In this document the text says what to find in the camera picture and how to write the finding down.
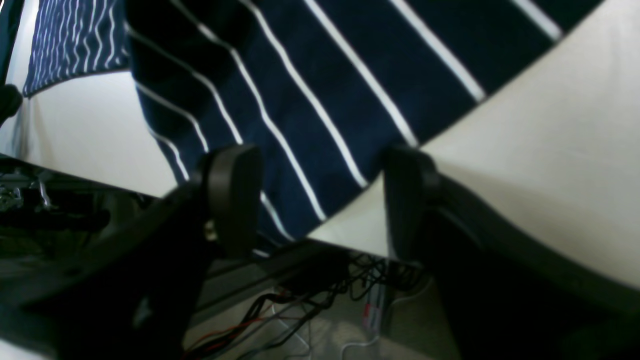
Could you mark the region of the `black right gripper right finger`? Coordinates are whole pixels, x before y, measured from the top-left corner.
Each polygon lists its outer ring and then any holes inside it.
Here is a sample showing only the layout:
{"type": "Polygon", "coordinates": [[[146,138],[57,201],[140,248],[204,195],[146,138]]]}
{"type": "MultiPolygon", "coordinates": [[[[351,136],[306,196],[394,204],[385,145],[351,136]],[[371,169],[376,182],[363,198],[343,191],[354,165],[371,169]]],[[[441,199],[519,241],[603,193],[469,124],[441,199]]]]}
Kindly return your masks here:
{"type": "Polygon", "coordinates": [[[464,360],[637,360],[639,291],[544,246],[410,146],[382,155],[395,257],[434,276],[464,360]]]}

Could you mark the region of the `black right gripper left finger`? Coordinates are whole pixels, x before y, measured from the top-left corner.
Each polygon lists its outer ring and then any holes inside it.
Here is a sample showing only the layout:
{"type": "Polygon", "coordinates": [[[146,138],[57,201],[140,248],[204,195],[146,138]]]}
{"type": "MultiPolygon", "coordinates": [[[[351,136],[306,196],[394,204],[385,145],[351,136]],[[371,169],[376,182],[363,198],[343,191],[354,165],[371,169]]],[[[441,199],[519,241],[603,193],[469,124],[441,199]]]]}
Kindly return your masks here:
{"type": "Polygon", "coordinates": [[[212,262],[256,246],[262,180],[258,146],[216,150],[104,242],[4,281],[1,358],[179,358],[212,262]]]}

